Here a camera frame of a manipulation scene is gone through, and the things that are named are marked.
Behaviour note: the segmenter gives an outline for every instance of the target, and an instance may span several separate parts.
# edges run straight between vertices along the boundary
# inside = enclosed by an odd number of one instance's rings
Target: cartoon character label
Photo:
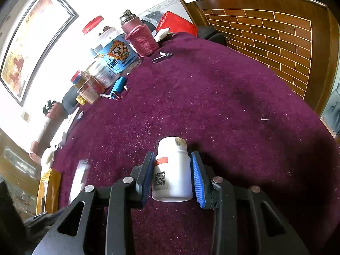
[[[126,40],[117,36],[113,41],[100,50],[99,56],[105,60],[107,66],[116,74],[124,71],[137,58],[137,54]]]

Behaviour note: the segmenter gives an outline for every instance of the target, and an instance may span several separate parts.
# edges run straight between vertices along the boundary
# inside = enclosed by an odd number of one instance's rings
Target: electrical wire
[[[115,92],[113,92],[113,94],[115,94],[118,99],[122,99],[123,97],[125,97],[127,95],[129,90],[130,90],[130,88],[129,89],[125,89],[125,94],[123,96],[118,96]]]

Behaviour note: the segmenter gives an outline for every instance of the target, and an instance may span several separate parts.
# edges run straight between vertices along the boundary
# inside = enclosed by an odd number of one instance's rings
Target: brick pattern panel
[[[225,35],[228,47],[258,60],[302,99],[312,58],[310,20],[252,9],[203,10],[210,26]]]

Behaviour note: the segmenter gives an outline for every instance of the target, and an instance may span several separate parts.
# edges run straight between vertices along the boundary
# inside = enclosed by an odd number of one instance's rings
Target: plastic jar
[[[104,92],[104,87],[92,76],[77,91],[89,104],[93,104]]]
[[[86,82],[81,71],[77,71],[72,77],[71,81],[78,89],[80,89]]]
[[[167,137],[159,141],[152,181],[154,200],[181,202],[193,198],[190,161],[182,138]]]
[[[130,43],[115,27],[104,26],[101,16],[88,23],[83,29],[83,33],[91,34],[88,40],[91,40],[92,43],[90,50],[92,63],[88,67],[88,71],[105,88],[109,88],[115,83],[120,76],[119,73],[130,72],[141,63],[140,57],[130,47]]]

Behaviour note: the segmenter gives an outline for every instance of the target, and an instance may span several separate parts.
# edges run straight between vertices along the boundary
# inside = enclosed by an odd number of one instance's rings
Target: thermos
[[[131,13],[130,10],[123,12],[123,16],[120,17],[120,25],[122,30],[128,35],[135,27],[143,26],[142,21],[135,14]]]

